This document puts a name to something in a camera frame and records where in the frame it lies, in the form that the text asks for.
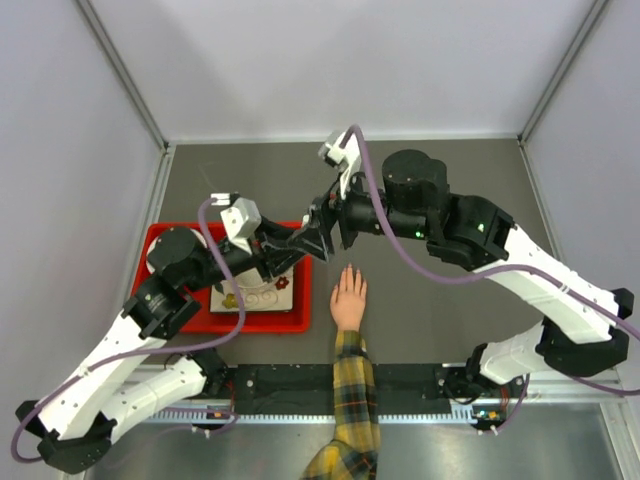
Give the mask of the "yellow plaid sleeve forearm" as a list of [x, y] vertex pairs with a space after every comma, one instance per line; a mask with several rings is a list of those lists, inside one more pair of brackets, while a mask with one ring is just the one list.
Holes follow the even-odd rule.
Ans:
[[381, 445], [377, 391], [366, 343], [340, 331], [333, 364], [333, 438], [311, 459], [303, 479], [374, 479]]

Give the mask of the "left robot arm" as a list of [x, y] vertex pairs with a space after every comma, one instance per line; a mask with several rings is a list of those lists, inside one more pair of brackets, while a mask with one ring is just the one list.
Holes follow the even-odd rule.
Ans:
[[217, 339], [169, 348], [167, 342], [199, 316], [200, 290], [256, 270], [266, 280], [297, 262], [310, 264], [297, 248], [305, 227], [262, 219], [235, 245], [220, 240], [219, 224], [154, 225], [145, 264], [150, 271], [124, 303], [109, 331], [57, 390], [16, 411], [18, 429], [38, 437], [37, 460], [69, 475], [99, 462], [127, 431], [172, 403], [226, 387], [216, 353], [244, 328], [247, 311], [237, 306], [234, 327], [216, 329]]

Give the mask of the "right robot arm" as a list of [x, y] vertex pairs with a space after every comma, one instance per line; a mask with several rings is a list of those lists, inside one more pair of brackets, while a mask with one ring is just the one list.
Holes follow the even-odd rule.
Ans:
[[473, 350], [463, 376], [466, 395], [487, 396], [547, 370], [590, 381], [627, 359], [631, 329], [623, 321], [632, 313], [633, 294], [584, 280], [493, 202], [452, 193], [442, 161], [401, 150], [384, 160], [375, 178], [357, 145], [327, 144], [319, 155], [338, 173], [303, 224], [322, 257], [333, 228], [345, 247], [361, 233], [383, 234], [392, 243], [422, 240], [431, 256], [464, 270], [462, 283], [493, 281], [541, 313], [527, 331]]

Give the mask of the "mannequin hand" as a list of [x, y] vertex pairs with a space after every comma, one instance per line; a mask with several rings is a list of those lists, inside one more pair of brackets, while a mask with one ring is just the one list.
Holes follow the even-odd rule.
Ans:
[[341, 272], [330, 299], [330, 313], [339, 331], [360, 330], [366, 308], [368, 284], [361, 271], [348, 264]]

